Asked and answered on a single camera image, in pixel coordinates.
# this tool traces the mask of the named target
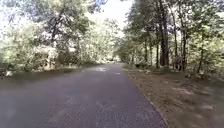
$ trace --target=road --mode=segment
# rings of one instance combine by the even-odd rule
[[[0,128],[165,128],[121,64],[0,90]]]

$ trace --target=tree trunk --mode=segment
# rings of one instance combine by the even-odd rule
[[[197,73],[200,73],[200,70],[201,70],[202,64],[203,64],[203,58],[204,58],[204,34],[202,34],[201,58],[200,58],[200,62],[198,65]]]
[[[159,31],[156,27],[156,68],[159,68]]]
[[[173,19],[173,27],[174,27],[174,54],[175,57],[173,58],[173,69],[175,69],[176,67],[178,67],[178,63],[175,62],[176,58],[178,57],[178,46],[177,46],[177,26],[176,26],[176,19],[175,19],[175,14],[172,11],[171,5],[168,4],[169,9],[171,11],[171,16]]]
[[[60,11],[60,13],[59,13],[59,15],[58,15],[58,17],[56,17],[54,20],[55,20],[55,23],[54,23],[54,25],[53,25],[53,32],[51,33],[51,42],[50,42],[50,45],[52,46],[52,47],[56,47],[57,48],[57,50],[59,50],[58,49],[58,44],[56,44],[56,46],[55,46],[55,44],[54,44],[54,41],[55,41],[55,36],[57,35],[57,27],[58,27],[58,25],[60,24],[60,22],[61,22],[61,18],[62,18],[62,14],[64,13],[64,9],[62,9],[61,11]],[[52,68],[52,61],[51,61],[51,58],[50,58],[51,56],[49,55],[49,53],[48,53],[48,59],[47,59],[47,67],[49,68],[49,69],[51,69]]]
[[[162,0],[159,0],[159,5],[160,5],[160,10],[162,14],[162,24],[164,28],[164,51],[163,51],[163,56],[164,56],[164,65],[166,68],[169,68],[169,42],[168,42],[168,29],[167,29],[167,14],[166,10],[163,6]]]
[[[145,41],[144,46],[145,46],[145,62],[148,63],[148,44],[147,44],[147,41]]]
[[[171,56],[173,69],[175,69],[175,56],[173,55],[173,51],[171,49],[170,49],[169,53]]]
[[[151,66],[153,65],[153,63],[152,63],[152,57],[153,57],[153,52],[152,52],[152,50],[153,50],[153,48],[152,48],[152,45],[150,45],[150,64],[151,64]]]
[[[181,22],[181,37],[182,37],[182,70],[186,70],[186,45],[187,45],[187,38],[186,38],[186,26],[184,25],[183,21],[183,11],[182,11],[182,6],[181,3],[179,2],[179,17],[180,17],[180,22]]]
[[[156,2],[156,8],[157,8],[157,19],[159,24],[159,36],[160,36],[160,42],[161,42],[160,65],[165,66],[165,43],[164,43],[165,39],[164,39],[164,33],[163,33],[161,9],[159,7],[158,1]]]
[[[132,52],[131,64],[135,64],[135,52]]]

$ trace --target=foliage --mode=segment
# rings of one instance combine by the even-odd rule
[[[93,6],[92,2],[2,1],[2,7],[15,11],[9,15],[11,26],[1,40],[1,61],[13,64],[16,71],[30,72],[95,64],[112,58],[117,22],[91,20],[88,9]]]
[[[224,62],[222,7],[216,0],[135,1],[118,54],[128,63],[214,72]]]

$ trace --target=sunlight patch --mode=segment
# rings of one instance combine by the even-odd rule
[[[187,94],[187,95],[194,95],[193,92],[190,92],[190,91],[188,91],[187,89],[184,89],[184,88],[173,88],[173,90],[179,91],[180,93],[184,93],[184,94]]]
[[[96,68],[95,70],[96,71],[99,71],[99,72],[106,72],[107,71],[107,68],[101,68],[101,67],[99,67],[99,68]]]

